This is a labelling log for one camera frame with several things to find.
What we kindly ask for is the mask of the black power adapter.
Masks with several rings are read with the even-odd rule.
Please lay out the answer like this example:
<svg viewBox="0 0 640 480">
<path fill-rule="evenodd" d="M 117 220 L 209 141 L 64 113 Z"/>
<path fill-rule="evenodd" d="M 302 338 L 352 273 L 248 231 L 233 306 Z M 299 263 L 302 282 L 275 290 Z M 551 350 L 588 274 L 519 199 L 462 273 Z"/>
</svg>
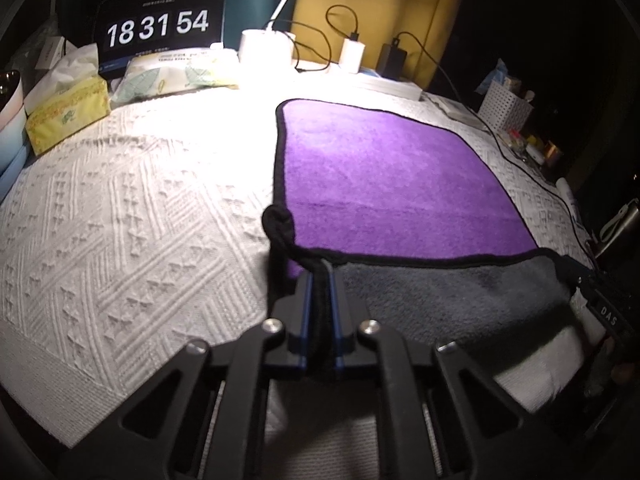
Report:
<svg viewBox="0 0 640 480">
<path fill-rule="evenodd" d="M 394 38 L 390 44 L 383 44 L 375 71 L 383 78 L 398 80 L 404 69 L 407 52 L 399 47 L 400 40 Z"/>
</svg>

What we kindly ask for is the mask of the yellow curtain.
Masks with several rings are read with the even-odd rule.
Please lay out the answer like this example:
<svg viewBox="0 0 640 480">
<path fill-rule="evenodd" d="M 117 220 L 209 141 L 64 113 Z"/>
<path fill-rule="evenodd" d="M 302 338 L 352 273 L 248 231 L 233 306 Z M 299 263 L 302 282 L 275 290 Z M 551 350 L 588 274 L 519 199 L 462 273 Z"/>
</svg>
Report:
<svg viewBox="0 0 640 480">
<path fill-rule="evenodd" d="M 362 65 L 373 68 L 383 44 L 400 32 L 417 36 L 401 37 L 400 46 L 408 52 L 402 76 L 426 88 L 436 73 L 436 65 L 423 50 L 440 60 L 446 50 L 462 0 L 296 0 L 293 32 L 318 52 L 326 52 L 326 43 L 339 56 L 343 37 L 338 33 L 359 30 L 366 46 Z M 359 25 L 354 25 L 357 15 Z"/>
</svg>

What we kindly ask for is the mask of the white textured table cloth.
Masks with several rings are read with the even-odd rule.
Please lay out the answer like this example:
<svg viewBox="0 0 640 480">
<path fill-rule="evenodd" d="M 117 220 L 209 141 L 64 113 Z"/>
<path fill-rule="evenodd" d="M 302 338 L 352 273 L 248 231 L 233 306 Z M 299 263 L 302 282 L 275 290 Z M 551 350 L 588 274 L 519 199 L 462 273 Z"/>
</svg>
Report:
<svg viewBox="0 0 640 480">
<path fill-rule="evenodd" d="M 119 107 L 21 172 L 1 205 L 3 478 L 63 478 L 72 446 L 188 340 L 265 317 L 260 216 L 292 98 L 451 127 L 430 99 L 295 76 Z"/>
</svg>

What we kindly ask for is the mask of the small white box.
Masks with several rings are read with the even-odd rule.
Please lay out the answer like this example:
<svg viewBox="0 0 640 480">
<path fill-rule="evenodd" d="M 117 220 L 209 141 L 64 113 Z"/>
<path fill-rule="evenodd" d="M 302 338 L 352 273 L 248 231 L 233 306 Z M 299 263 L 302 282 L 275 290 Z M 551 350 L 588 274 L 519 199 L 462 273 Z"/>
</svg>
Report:
<svg viewBox="0 0 640 480">
<path fill-rule="evenodd" d="M 62 36 L 52 36 L 44 40 L 35 69 L 50 70 L 63 57 L 64 46 L 65 38 Z"/>
</svg>

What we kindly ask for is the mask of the purple and grey towel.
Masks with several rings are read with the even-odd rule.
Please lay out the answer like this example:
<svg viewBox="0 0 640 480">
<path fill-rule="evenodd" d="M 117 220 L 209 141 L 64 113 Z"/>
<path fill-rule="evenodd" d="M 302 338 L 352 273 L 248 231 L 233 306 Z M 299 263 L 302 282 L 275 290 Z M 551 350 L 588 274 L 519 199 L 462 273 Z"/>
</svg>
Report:
<svg viewBox="0 0 640 480">
<path fill-rule="evenodd" d="M 457 133 L 316 100 L 285 101 L 276 119 L 262 223 L 290 269 L 326 277 L 314 330 L 341 356 L 364 318 L 494 360 L 573 326 L 572 265 L 535 242 Z"/>
</svg>

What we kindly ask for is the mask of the steel thermos bottle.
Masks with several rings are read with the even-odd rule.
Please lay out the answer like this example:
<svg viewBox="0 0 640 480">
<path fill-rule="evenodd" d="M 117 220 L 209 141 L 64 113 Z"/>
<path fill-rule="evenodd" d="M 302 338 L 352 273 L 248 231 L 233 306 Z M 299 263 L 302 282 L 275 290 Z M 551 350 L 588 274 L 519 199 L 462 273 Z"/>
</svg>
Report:
<svg viewBox="0 0 640 480">
<path fill-rule="evenodd" d="M 635 198 L 626 203 L 618 213 L 605 223 L 599 234 L 600 245 L 596 258 L 601 257 L 625 232 L 639 221 L 639 201 Z"/>
</svg>

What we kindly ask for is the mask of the white power strip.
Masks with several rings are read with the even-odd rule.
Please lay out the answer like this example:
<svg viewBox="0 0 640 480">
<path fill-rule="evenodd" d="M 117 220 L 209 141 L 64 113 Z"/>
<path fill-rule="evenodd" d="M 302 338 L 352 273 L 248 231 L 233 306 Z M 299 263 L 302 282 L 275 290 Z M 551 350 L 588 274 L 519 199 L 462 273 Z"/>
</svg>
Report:
<svg viewBox="0 0 640 480">
<path fill-rule="evenodd" d="M 416 102 L 420 101 L 423 93 L 422 88 L 412 81 L 388 79 L 370 68 L 362 68 L 356 73 L 354 84 L 388 96 L 397 96 L 401 99 Z"/>
</svg>

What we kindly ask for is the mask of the gold foil packet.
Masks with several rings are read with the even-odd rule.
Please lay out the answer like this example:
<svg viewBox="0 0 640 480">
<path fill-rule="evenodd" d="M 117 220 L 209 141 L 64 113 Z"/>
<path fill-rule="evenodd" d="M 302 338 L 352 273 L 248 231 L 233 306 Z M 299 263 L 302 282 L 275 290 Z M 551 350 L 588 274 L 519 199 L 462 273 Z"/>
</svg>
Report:
<svg viewBox="0 0 640 480">
<path fill-rule="evenodd" d="M 561 155 L 562 153 L 559 148 L 549 141 L 544 147 L 544 164 L 547 166 L 554 165 Z"/>
</svg>

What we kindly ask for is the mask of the white tube bottle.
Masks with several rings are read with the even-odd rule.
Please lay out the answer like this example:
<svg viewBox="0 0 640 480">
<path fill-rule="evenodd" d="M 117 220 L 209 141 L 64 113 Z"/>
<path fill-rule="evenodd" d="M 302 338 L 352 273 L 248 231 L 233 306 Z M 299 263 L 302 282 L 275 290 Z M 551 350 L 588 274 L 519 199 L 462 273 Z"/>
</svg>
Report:
<svg viewBox="0 0 640 480">
<path fill-rule="evenodd" d="M 559 180 L 557 180 L 555 183 L 555 187 L 558 190 L 563 202 L 566 203 L 566 206 L 570 210 L 570 216 L 572 217 L 572 219 L 575 222 L 580 223 L 580 215 L 577 202 L 567 180 L 565 178 L 559 178 Z"/>
</svg>

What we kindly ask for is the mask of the blue round tray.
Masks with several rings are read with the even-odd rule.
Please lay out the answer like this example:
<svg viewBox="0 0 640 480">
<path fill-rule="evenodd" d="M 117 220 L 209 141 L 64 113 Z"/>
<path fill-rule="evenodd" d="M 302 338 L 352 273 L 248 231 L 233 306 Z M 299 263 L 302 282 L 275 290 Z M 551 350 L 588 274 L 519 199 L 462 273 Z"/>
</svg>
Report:
<svg viewBox="0 0 640 480">
<path fill-rule="evenodd" d="M 0 203 L 6 199 L 6 196 L 14 188 L 23 170 L 31 165 L 34 160 L 35 155 L 32 144 L 26 142 L 2 172 L 0 177 Z"/>
</svg>

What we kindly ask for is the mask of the white perforated basket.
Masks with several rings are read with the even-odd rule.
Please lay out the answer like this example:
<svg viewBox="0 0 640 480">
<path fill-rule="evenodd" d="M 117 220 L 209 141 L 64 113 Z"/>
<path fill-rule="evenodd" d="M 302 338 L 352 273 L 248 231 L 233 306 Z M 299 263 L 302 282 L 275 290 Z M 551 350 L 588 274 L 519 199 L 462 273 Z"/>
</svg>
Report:
<svg viewBox="0 0 640 480">
<path fill-rule="evenodd" d="M 521 131 L 533 107 L 516 94 L 491 81 L 478 116 L 494 131 Z"/>
</svg>

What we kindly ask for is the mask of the yellow tissue box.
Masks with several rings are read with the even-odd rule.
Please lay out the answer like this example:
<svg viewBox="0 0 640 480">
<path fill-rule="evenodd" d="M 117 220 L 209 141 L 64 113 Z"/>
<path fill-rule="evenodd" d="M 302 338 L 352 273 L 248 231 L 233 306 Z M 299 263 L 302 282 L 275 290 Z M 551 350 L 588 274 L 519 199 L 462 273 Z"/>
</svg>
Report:
<svg viewBox="0 0 640 480">
<path fill-rule="evenodd" d="M 36 156 L 111 113 L 96 44 L 64 55 L 26 96 L 26 132 Z"/>
</svg>

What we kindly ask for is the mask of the white USB charger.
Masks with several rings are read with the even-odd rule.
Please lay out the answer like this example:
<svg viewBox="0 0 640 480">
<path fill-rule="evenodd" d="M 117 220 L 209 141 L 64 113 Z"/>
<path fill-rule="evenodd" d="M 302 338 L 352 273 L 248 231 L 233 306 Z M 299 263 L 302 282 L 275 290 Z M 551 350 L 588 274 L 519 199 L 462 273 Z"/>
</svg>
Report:
<svg viewBox="0 0 640 480">
<path fill-rule="evenodd" d="M 360 70 L 364 48 L 366 46 L 359 41 L 358 32 L 352 32 L 344 39 L 338 67 L 346 75 L 356 75 Z"/>
</svg>

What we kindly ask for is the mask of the tablet showing clock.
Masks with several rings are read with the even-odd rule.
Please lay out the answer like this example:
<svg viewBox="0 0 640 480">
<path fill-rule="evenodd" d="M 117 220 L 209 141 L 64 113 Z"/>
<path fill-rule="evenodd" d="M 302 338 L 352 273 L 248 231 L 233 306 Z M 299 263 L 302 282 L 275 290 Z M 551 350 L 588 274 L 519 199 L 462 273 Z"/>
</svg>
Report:
<svg viewBox="0 0 640 480">
<path fill-rule="evenodd" d="M 118 78 L 139 55 L 208 47 L 224 40 L 226 0 L 114 0 L 96 16 L 99 74 Z"/>
</svg>

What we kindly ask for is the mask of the white desk lamp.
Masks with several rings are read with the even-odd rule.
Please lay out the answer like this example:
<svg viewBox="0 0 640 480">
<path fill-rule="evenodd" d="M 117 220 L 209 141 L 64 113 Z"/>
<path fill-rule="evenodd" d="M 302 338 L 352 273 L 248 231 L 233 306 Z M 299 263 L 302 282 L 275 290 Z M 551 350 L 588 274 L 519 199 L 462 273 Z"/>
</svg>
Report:
<svg viewBox="0 0 640 480">
<path fill-rule="evenodd" d="M 242 31 L 238 58 L 243 70 L 275 74 L 292 67 L 295 37 L 274 29 L 290 1 L 279 0 L 263 28 Z"/>
</svg>

